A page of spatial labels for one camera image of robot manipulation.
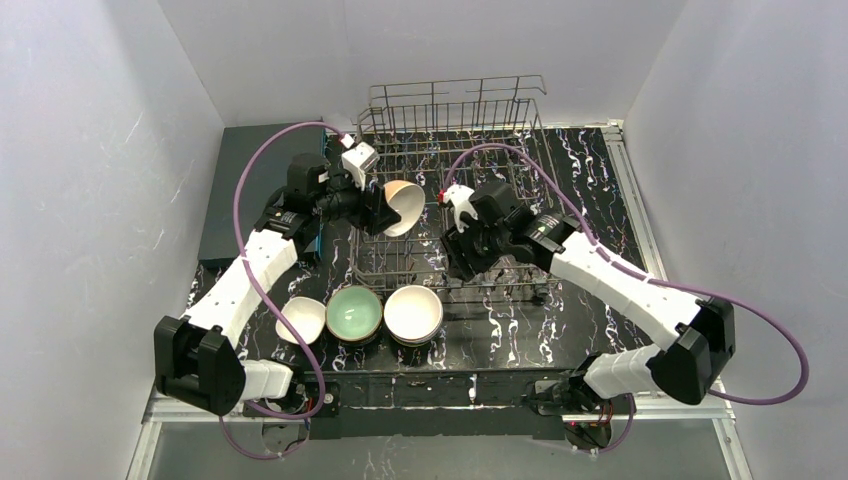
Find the beige floral bowl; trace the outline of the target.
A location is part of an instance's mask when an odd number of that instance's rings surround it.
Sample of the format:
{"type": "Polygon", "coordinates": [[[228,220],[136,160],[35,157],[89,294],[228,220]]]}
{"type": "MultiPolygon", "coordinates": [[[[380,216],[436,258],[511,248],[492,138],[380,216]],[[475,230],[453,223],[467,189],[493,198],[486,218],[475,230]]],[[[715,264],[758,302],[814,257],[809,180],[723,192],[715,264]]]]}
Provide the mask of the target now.
{"type": "Polygon", "coordinates": [[[387,182],[384,192],[388,205],[400,216],[384,234],[399,237],[418,223],[425,206],[425,193],[420,185],[405,180],[387,182]]]}

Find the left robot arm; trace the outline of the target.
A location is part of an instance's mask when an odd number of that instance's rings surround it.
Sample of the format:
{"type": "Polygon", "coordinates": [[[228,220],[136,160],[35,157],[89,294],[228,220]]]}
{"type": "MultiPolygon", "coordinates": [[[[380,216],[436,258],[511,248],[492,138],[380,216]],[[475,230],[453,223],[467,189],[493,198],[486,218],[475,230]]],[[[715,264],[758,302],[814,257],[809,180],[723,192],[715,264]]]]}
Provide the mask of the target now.
{"type": "Polygon", "coordinates": [[[236,348],[269,292],[294,267],[321,227],[338,220],[369,234],[403,234],[420,215],[399,210],[399,194],[369,180],[379,161],[366,144],[345,151],[333,167],[317,154],[296,155],[286,182],[267,199],[253,229],[239,234],[240,252],[218,282],[179,317],[165,316],[153,333],[158,393],[223,416],[238,404],[282,399],[295,371],[273,360],[241,360],[236,348]]]}

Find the orange rimmed white bowl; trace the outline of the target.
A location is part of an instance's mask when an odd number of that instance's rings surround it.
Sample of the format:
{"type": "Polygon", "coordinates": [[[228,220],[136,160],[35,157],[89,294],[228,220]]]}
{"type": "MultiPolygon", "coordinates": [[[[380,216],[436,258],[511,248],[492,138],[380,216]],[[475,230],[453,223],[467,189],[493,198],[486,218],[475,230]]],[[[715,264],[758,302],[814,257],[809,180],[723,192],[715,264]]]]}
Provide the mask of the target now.
{"type": "Polygon", "coordinates": [[[407,285],[386,300],[383,318],[391,336],[401,344],[421,345],[441,328],[443,305],[437,294],[426,286],[407,285]]]}

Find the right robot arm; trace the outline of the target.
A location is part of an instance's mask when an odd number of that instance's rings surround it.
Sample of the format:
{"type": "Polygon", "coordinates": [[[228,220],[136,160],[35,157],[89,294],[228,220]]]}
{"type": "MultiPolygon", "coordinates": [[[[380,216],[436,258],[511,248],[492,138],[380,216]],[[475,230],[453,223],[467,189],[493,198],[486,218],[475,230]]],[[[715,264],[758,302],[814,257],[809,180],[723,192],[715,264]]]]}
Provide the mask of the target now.
{"type": "Polygon", "coordinates": [[[730,302],[628,275],[632,264],[602,254],[576,220],[552,209],[534,212],[509,185],[452,185],[440,193],[439,203],[454,220],[440,237],[450,277],[468,282],[511,257],[580,287],[652,341],[636,350],[589,356],[567,379],[530,393],[534,407],[590,411],[608,399],[648,391],[697,405],[733,356],[730,302]]]}

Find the celadon green bowl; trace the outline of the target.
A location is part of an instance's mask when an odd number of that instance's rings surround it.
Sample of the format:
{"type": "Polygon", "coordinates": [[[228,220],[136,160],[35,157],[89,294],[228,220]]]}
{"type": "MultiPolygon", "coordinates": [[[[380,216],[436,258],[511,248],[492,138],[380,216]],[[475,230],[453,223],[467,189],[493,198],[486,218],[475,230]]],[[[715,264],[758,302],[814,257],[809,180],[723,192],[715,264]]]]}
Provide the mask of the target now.
{"type": "Polygon", "coordinates": [[[378,331],[383,317],[379,297],[363,286],[348,286],[338,290],[326,306],[326,327],[345,343],[370,341],[378,331]]]}

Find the white square bowl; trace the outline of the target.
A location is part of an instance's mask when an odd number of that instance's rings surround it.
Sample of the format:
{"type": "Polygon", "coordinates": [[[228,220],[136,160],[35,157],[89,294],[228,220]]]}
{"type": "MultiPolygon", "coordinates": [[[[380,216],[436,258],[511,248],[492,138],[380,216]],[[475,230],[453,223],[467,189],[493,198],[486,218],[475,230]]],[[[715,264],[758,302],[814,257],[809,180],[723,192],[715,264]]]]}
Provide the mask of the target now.
{"type": "Polygon", "coordinates": [[[308,345],[318,339],[326,325],[325,305],[308,297],[290,298],[281,313],[308,345]]]}

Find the dark grey flat box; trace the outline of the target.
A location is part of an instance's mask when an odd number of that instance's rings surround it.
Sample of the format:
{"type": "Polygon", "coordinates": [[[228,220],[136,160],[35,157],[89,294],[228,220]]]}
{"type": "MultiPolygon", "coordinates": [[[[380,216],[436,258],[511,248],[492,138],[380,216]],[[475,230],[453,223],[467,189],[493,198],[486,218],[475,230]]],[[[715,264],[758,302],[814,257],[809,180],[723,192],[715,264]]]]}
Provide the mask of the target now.
{"type": "MultiPolygon", "coordinates": [[[[286,127],[285,124],[270,124],[223,130],[198,252],[202,266],[226,267],[238,256],[232,215],[236,186],[255,151],[286,127]]],[[[271,194],[287,184],[287,170],[294,156],[321,154],[324,140],[322,129],[303,128],[263,151],[248,175],[239,202],[244,237],[249,236],[271,194]]]]}

